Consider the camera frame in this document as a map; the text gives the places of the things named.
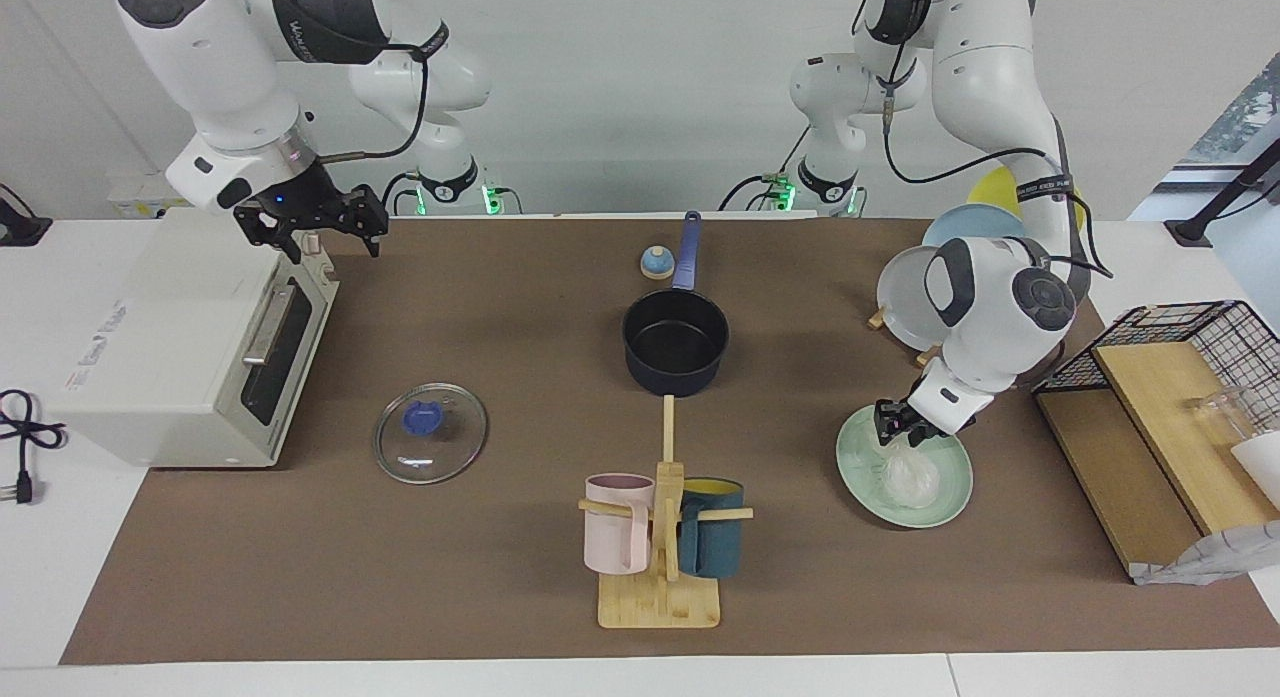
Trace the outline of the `clear packed vermicelli bundle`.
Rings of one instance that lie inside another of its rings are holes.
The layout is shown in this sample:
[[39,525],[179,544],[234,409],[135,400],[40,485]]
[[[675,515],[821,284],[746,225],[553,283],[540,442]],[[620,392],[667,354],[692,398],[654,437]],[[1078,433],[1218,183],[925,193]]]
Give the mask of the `clear packed vermicelli bundle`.
[[890,500],[909,509],[931,506],[941,492],[941,473],[931,457],[895,437],[884,448],[883,489]]

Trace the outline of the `glass lid with blue knob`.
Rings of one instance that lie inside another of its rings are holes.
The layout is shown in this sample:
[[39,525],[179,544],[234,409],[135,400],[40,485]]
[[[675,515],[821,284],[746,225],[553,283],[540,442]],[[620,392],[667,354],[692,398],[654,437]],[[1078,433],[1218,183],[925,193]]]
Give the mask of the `glass lid with blue knob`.
[[372,455],[392,480],[434,486],[465,473],[485,446],[489,419],[475,393],[426,382],[393,398],[372,431]]

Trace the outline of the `mint green plate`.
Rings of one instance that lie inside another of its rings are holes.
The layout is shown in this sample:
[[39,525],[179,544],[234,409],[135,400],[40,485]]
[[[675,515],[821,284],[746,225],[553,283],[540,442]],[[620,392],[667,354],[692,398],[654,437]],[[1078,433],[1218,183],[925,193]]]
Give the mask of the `mint green plate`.
[[876,437],[876,409],[863,407],[849,416],[836,439],[836,463],[841,480],[855,500],[881,521],[896,527],[928,529],[955,519],[972,497],[973,469],[957,437],[932,437],[919,448],[941,473],[940,497],[924,509],[900,506],[883,489],[884,448]]

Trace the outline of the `wooden plate rack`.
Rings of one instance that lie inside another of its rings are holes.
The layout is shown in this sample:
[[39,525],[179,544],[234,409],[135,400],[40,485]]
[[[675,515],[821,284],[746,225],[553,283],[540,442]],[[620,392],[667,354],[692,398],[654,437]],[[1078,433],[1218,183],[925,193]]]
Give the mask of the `wooden plate rack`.
[[929,309],[893,311],[882,306],[868,320],[873,331],[887,329],[888,333],[915,354],[915,363],[923,368],[929,359],[940,354],[948,327]]

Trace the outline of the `grey plate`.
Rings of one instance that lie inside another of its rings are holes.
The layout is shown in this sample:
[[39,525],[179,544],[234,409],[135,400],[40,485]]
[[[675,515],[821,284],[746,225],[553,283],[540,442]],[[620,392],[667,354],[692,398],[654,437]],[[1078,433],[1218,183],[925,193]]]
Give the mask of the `grey plate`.
[[918,352],[941,347],[948,334],[925,292],[925,272],[936,252],[934,246],[901,251],[886,263],[876,288],[884,327],[897,341]]

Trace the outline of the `light blue plate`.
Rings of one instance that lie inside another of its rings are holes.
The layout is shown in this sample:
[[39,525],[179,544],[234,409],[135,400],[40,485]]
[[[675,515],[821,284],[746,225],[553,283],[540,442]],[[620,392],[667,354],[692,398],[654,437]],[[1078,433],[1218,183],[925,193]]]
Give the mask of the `light blue plate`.
[[966,202],[934,217],[922,237],[922,246],[941,247],[947,240],[964,237],[992,238],[1027,237],[1020,217],[1011,211],[986,202]]

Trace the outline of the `yellow plate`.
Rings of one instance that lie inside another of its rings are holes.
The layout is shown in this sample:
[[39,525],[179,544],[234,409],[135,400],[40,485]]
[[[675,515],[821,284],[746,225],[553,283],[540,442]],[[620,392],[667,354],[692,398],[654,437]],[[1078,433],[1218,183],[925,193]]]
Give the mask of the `yellow plate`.
[[982,176],[966,196],[968,205],[991,205],[1023,219],[1016,194],[1018,183],[1009,168],[995,168]]

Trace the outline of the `white toaster oven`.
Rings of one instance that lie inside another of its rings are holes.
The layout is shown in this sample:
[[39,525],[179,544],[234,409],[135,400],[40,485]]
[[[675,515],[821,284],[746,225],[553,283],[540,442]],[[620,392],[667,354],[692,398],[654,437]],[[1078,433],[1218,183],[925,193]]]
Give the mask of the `white toaster oven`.
[[275,466],[339,288],[316,233],[294,242],[170,210],[46,413],[148,468]]

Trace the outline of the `brown wooden board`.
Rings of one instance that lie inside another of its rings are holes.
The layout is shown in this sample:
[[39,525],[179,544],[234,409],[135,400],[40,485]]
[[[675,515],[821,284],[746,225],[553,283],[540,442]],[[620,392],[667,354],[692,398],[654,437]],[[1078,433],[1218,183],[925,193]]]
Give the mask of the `brown wooden board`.
[[1037,393],[1036,404],[1130,578],[1175,564],[1202,538],[1115,393]]

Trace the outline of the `dark teal mug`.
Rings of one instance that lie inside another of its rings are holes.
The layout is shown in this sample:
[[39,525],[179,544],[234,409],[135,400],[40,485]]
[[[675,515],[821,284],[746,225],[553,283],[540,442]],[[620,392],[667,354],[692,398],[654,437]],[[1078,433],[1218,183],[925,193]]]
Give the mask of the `dark teal mug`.
[[708,510],[745,506],[745,489],[736,480],[695,477],[684,482],[677,524],[677,560],[682,574],[724,579],[739,570],[741,521],[701,521]]

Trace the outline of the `dark blue saucepan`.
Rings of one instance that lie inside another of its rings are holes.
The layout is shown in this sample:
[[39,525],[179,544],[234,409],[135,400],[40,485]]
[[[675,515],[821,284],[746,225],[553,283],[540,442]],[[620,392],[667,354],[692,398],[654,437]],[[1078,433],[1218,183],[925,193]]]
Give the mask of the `dark blue saucepan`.
[[628,373],[657,396],[694,396],[717,377],[730,341],[730,324],[714,301],[695,290],[701,214],[682,219],[672,284],[640,297],[623,315]]

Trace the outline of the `light wooden board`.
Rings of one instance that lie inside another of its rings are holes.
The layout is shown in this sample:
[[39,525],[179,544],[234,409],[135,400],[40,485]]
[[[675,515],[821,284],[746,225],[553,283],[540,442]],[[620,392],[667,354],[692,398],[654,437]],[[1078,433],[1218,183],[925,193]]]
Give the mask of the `light wooden board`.
[[1201,405],[1222,382],[1190,341],[1094,347],[1102,373],[1204,536],[1280,521],[1231,454],[1236,432]]

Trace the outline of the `black table clamp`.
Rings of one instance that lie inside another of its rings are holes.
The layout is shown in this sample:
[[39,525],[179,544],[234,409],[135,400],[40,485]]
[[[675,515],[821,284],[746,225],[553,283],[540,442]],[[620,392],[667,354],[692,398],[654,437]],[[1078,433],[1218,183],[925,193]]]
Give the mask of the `black table clamp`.
[[35,214],[18,192],[0,182],[0,246],[36,246],[52,223],[54,219]]

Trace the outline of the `wooden mug tree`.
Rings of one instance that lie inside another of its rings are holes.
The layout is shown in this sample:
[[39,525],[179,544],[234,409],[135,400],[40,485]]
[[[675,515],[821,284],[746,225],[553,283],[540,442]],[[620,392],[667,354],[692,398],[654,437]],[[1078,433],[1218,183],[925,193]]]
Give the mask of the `wooden mug tree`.
[[[662,460],[650,514],[652,555],[644,573],[598,574],[596,622],[605,629],[704,629],[721,623],[719,579],[682,574],[677,560],[677,524],[687,480],[675,459],[675,396],[663,396]],[[622,506],[580,497],[579,510],[620,515]],[[751,506],[708,510],[701,521],[749,521]]]

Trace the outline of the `pink mug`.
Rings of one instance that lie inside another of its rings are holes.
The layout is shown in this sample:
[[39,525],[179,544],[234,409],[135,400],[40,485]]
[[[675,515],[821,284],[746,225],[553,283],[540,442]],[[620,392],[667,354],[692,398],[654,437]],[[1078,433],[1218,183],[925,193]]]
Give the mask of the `pink mug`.
[[650,565],[650,514],[655,482],[646,474],[603,473],[585,480],[585,497],[622,506],[614,515],[584,514],[584,564],[605,576],[644,573]]

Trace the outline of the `clear glass cup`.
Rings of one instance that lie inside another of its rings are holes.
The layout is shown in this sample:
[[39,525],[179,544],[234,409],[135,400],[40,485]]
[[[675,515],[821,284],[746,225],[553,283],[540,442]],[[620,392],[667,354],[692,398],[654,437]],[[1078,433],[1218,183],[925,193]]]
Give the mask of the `clear glass cup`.
[[1239,441],[1248,441],[1266,432],[1254,419],[1254,407],[1261,396],[1252,388],[1228,386],[1211,395],[1193,398],[1188,405],[1204,414],[1217,414],[1226,419]]

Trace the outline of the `grey patterned bag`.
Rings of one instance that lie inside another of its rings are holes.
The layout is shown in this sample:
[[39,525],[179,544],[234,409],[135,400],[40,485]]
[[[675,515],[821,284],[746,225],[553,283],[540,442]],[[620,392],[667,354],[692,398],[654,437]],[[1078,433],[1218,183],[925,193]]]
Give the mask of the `grey patterned bag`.
[[1208,586],[1276,565],[1280,565],[1280,521],[1268,521],[1199,538],[1167,565],[1130,561],[1128,576],[1137,586]]

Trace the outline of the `brown table mat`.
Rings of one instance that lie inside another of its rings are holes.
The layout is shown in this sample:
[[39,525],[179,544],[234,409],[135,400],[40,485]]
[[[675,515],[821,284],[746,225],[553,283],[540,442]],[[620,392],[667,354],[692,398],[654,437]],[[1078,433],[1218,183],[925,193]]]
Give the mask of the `brown table mat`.
[[[611,630],[582,564],[589,474],[652,473],[660,400],[621,318],[671,220],[407,220],[376,260],[328,240],[340,292],[279,464],[151,472],[61,656],[70,665],[330,659],[1212,650],[1280,646],[1245,578],[1134,586],[1027,393],[961,436],[972,501],[893,529],[846,491],[841,425],[901,396],[911,356],[865,320],[918,220],[707,220],[698,286],[730,320],[676,407],[692,474],[744,483],[742,567],[704,630]],[[393,398],[452,382],[485,405],[465,473],[392,480]]]

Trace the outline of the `white cup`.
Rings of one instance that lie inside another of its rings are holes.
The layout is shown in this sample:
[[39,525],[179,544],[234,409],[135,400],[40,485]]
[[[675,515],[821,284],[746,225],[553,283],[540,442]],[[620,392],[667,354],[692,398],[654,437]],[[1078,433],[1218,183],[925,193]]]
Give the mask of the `white cup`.
[[1231,446],[1231,455],[1271,505],[1280,510],[1280,431],[1244,439]]

